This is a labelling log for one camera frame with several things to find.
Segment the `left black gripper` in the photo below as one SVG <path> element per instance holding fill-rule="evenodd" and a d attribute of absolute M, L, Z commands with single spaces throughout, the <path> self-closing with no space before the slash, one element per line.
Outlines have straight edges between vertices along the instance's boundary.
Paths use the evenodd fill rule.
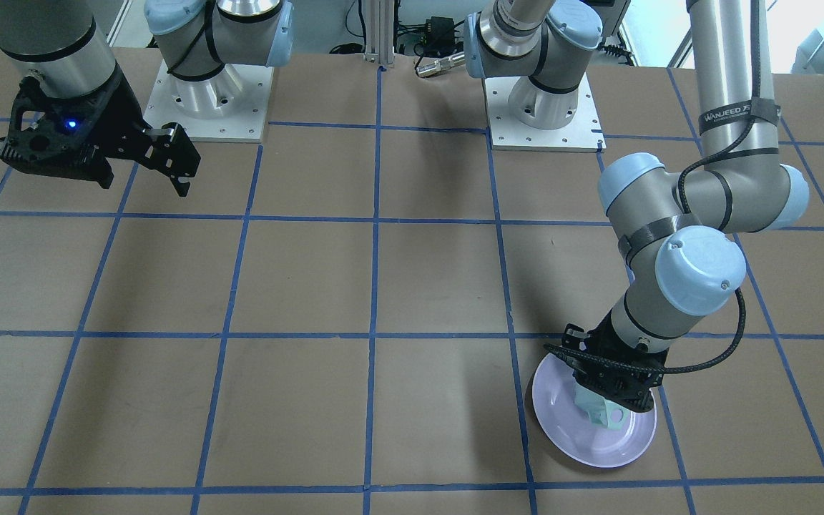
<path fill-rule="evenodd" d="M 568 325 L 561 345 L 545 343 L 549 354 L 564 361 L 577 383 L 592 393 L 634 413 L 648 413 L 654 408 L 650 392 L 662 384 L 660 373 L 639 372 L 640 368 L 664 368 L 668 351 L 648 354 L 622 342 L 611 323 L 601 323 L 588 333 L 582 327 Z"/>

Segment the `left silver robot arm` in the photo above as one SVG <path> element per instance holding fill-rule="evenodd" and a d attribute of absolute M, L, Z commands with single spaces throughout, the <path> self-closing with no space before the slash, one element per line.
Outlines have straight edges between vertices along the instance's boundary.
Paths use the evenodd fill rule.
<path fill-rule="evenodd" d="M 746 262 L 730 232 L 798 221 L 810 190 L 778 156 L 780 109 L 765 56 L 762 1 L 689 1 L 705 155 L 668 172 L 650 153 L 621 157 L 599 176 L 599 201 L 634 281 L 593 330 L 568 325 L 547 350 L 573 372 L 576 394 L 647 413 L 666 375 L 703 371 L 666 366 L 670 346 L 735 296 L 735 349 L 745 332 L 740 290 Z M 553 130 L 573 120 L 602 20 L 581 1 L 491 1 L 464 24 L 466 68 L 477 79 L 514 77 L 514 118 Z"/>

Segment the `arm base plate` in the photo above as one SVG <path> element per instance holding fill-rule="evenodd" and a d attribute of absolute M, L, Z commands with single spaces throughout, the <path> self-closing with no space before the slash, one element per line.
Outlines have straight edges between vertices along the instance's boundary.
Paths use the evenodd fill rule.
<path fill-rule="evenodd" d="M 167 73 L 163 62 L 144 120 L 153 127 L 177 122 L 193 142 L 261 143 L 275 71 L 227 64 L 215 77 L 188 82 Z"/>
<path fill-rule="evenodd" d="M 483 80 L 495 150 L 597 152 L 604 132 L 586 75 L 576 90 L 552 94 L 527 77 Z"/>

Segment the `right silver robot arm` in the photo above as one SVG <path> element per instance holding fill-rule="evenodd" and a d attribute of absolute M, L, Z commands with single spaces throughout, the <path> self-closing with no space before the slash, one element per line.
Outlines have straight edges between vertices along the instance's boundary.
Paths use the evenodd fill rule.
<path fill-rule="evenodd" d="M 293 49 L 290 1 L 147 1 L 144 15 L 188 117 L 229 113 L 243 91 L 235 66 L 282 67 Z M 130 160 L 187 196 L 202 160 L 187 128 L 146 120 L 87 3 L 0 1 L 0 50 L 21 73 L 4 163 L 107 189 L 110 160 Z"/>

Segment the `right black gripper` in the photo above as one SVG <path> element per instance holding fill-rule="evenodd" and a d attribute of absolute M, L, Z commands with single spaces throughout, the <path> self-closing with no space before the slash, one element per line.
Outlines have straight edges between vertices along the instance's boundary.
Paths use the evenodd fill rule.
<path fill-rule="evenodd" d="M 110 188 L 109 159 L 133 160 L 170 180 L 186 197 L 199 151 L 180 123 L 151 128 L 120 65 L 94 91 L 49 97 L 39 79 L 21 79 L 0 159 L 17 172 L 95 182 Z"/>

